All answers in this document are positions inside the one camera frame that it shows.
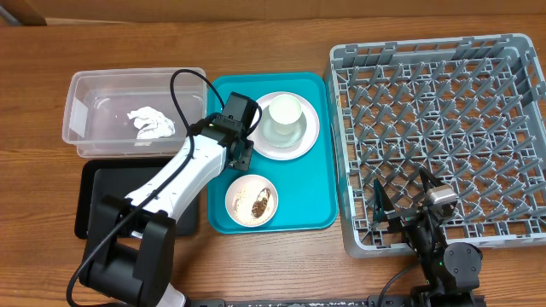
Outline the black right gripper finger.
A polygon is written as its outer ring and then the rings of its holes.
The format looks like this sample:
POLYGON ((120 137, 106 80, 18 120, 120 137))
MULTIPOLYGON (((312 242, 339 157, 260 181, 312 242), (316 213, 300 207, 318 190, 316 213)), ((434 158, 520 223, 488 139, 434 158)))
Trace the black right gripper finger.
POLYGON ((421 167, 419 169, 419 176, 422 182, 422 187, 424 190, 429 190, 431 188, 436 188, 442 186, 444 183, 436 178, 427 168, 421 167))
POLYGON ((378 179, 374 180, 374 204, 373 219, 375 222, 387 222, 388 216, 395 212, 394 205, 378 179))

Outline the cream plastic cup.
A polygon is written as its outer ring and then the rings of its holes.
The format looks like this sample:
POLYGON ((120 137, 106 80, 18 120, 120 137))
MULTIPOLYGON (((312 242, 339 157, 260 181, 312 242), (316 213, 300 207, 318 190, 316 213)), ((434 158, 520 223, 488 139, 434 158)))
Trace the cream plastic cup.
POLYGON ((302 107, 295 96, 280 94, 271 101, 269 113, 273 120, 273 129, 281 135, 289 135, 296 129, 302 107))

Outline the white tissue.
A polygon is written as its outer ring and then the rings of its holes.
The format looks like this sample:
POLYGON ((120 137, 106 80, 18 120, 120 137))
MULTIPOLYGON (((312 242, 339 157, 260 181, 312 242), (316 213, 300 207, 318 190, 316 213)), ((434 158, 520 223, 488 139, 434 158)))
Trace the white tissue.
POLYGON ((152 107, 141 107, 130 111, 127 117, 138 129, 136 138, 139 140, 170 137, 176 132, 174 122, 152 107))

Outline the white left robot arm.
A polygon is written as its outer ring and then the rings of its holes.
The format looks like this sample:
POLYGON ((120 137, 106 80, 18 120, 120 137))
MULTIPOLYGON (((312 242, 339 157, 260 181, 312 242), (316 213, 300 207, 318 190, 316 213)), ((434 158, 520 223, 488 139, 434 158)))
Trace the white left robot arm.
POLYGON ((180 151, 123 199, 111 195, 90 212, 84 258, 70 284, 112 298, 113 306, 187 306, 171 284, 177 221, 198 193, 225 169, 250 165, 261 108, 237 94, 221 113, 190 126, 180 151))

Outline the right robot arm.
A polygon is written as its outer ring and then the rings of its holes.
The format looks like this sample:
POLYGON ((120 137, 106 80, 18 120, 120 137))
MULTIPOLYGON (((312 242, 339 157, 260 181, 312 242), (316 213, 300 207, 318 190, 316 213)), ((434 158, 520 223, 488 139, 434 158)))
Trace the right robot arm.
POLYGON ((451 217, 458 195, 425 168, 419 169, 424 198, 416 208, 397 210, 379 180, 374 180, 374 220, 388 223, 387 232, 400 233, 417 260, 398 272, 381 290, 373 306, 485 306, 473 295, 479 287, 482 251, 469 243, 449 243, 441 224, 451 217), (390 286, 402 275, 420 266, 426 284, 415 286, 405 296, 388 295, 390 286))

